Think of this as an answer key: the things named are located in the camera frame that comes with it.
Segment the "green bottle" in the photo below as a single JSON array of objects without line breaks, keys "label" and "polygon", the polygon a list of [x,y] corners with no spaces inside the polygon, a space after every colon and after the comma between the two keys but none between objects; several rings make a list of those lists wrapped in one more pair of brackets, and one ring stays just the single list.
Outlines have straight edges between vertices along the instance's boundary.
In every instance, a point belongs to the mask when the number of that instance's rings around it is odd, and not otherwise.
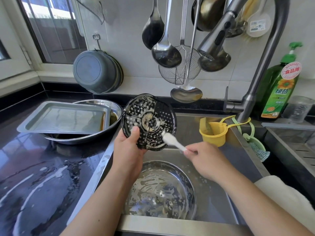
[{"label": "green bottle", "polygon": [[292,42],[289,54],[283,56],[281,63],[267,69],[259,84],[254,116],[259,120],[280,117],[290,98],[301,72],[301,63],[296,62],[294,50],[303,46],[302,42]]}]

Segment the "faucet spout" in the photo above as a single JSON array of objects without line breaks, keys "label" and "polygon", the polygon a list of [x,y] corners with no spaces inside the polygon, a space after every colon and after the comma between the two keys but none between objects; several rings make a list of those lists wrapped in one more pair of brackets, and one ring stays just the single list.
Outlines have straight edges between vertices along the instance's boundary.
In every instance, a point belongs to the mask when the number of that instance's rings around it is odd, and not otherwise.
[{"label": "faucet spout", "polygon": [[[214,30],[209,33],[206,38],[201,42],[198,47],[198,51],[206,56],[209,59],[213,59],[217,56],[221,47],[223,45],[224,39],[227,32],[230,30],[231,25],[235,21],[236,16],[240,12],[243,5],[247,0],[232,0],[228,6],[224,16],[221,18],[219,23],[216,25]],[[275,1],[275,17],[273,27],[271,29],[268,41],[266,43],[265,49],[262,53],[261,59],[258,63],[257,69],[255,71],[254,77],[250,84],[250,87],[247,93],[242,98],[241,104],[232,104],[227,102],[227,93],[226,100],[224,104],[224,111],[230,112],[234,111],[238,113],[236,115],[236,120],[239,123],[244,123],[247,121],[250,116],[251,111],[256,102],[256,95],[259,84],[264,76],[265,71],[267,70],[271,58],[276,50],[276,47],[279,43],[282,32],[287,23],[290,0],[274,0]]]}]

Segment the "window hinge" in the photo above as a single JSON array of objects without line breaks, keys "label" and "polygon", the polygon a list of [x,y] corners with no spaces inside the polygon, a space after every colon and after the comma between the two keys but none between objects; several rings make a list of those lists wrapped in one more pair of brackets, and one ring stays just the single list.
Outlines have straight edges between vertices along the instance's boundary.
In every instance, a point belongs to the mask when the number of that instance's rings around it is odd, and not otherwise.
[{"label": "window hinge", "polygon": [[21,50],[23,51],[23,54],[24,54],[25,59],[27,60],[27,62],[28,62],[28,64],[29,64],[29,66],[31,67],[31,69],[33,69],[33,64],[32,64],[32,61],[31,61],[29,55],[28,55],[27,50],[25,49],[24,46],[20,46],[20,47],[21,47]]}]

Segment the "barcode sticker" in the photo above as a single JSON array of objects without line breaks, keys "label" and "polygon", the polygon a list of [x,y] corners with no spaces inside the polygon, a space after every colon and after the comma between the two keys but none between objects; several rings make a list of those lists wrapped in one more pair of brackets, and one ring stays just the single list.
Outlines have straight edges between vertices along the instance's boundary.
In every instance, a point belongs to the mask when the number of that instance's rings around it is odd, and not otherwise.
[{"label": "barcode sticker", "polygon": [[250,32],[262,31],[266,29],[266,19],[250,22]]}]

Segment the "black perforated disc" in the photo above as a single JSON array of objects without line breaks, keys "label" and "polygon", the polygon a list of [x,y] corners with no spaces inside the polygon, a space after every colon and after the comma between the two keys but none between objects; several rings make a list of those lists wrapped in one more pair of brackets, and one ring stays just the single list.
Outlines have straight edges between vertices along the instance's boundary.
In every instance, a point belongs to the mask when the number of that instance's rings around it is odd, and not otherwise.
[{"label": "black perforated disc", "polygon": [[140,149],[160,151],[167,146],[162,140],[162,132],[176,133],[176,115],[171,106],[144,93],[130,100],[122,115],[124,135],[131,135],[133,126],[140,128],[137,146]]}]

